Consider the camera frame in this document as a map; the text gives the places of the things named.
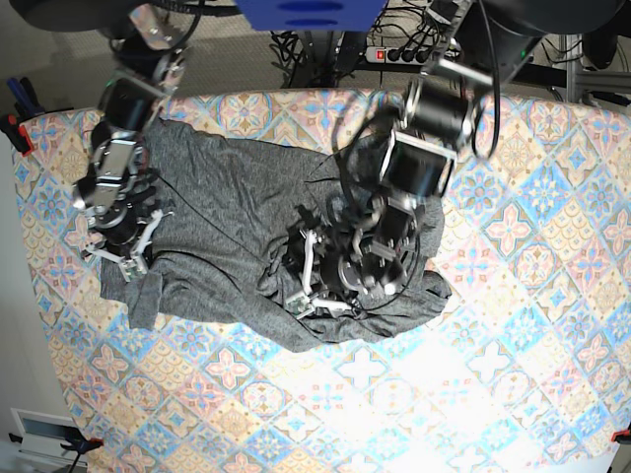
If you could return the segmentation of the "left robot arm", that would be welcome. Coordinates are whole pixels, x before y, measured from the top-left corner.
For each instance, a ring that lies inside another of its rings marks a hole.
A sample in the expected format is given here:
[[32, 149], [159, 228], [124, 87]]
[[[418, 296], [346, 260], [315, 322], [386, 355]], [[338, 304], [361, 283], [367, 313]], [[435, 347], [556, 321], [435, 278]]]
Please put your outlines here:
[[301, 289], [286, 309], [297, 318], [364, 317], [394, 304], [426, 262], [440, 229], [431, 216], [464, 146], [473, 145], [482, 98], [498, 94], [549, 31], [536, 1], [466, 1], [428, 54], [398, 106], [372, 117], [386, 128], [373, 176], [348, 168], [352, 141], [336, 163], [346, 205], [339, 218], [301, 226], [288, 257], [302, 265]]

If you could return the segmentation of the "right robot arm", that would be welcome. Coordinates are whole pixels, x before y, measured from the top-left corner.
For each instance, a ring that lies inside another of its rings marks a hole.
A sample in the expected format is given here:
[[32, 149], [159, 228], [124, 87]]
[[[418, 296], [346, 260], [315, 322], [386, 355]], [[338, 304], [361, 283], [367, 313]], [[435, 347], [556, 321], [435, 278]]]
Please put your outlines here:
[[92, 131], [86, 174], [72, 185], [74, 207], [100, 238], [83, 256], [114, 264], [125, 282], [147, 274], [152, 235], [168, 215], [157, 196], [159, 174], [149, 165], [145, 135], [178, 89], [205, 4], [190, 7], [193, 20], [183, 34], [168, 20], [174, 7], [157, 1], [134, 8], [132, 35], [109, 42], [117, 67], [100, 100], [102, 118]]

